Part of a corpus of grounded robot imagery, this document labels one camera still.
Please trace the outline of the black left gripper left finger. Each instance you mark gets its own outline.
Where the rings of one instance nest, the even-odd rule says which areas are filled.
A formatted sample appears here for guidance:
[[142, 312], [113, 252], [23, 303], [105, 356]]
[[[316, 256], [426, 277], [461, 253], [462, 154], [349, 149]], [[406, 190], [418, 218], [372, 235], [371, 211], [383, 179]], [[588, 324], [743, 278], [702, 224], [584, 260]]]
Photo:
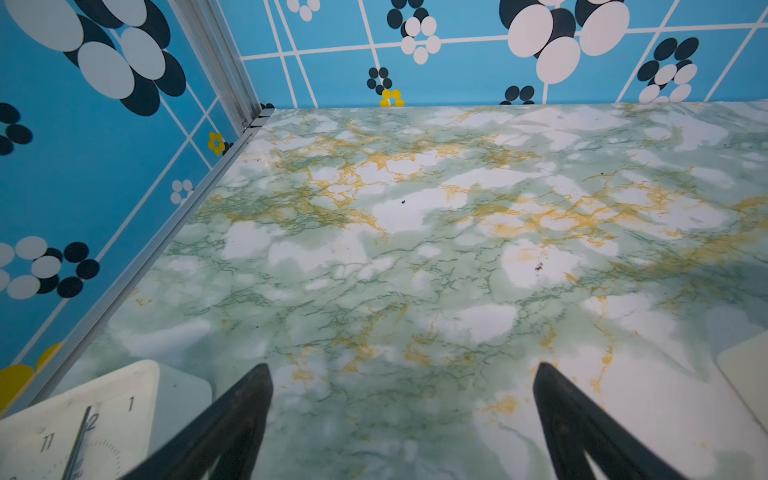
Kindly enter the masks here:
[[267, 364], [252, 368], [128, 479], [249, 479], [274, 387]]

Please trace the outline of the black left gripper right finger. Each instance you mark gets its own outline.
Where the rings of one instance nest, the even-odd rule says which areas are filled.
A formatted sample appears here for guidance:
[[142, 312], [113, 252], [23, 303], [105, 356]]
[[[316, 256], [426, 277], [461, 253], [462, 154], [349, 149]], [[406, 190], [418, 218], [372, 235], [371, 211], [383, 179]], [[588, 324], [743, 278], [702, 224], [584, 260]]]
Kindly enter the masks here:
[[681, 479], [552, 364], [539, 364], [534, 399], [559, 479], [593, 479], [595, 463], [608, 479]]

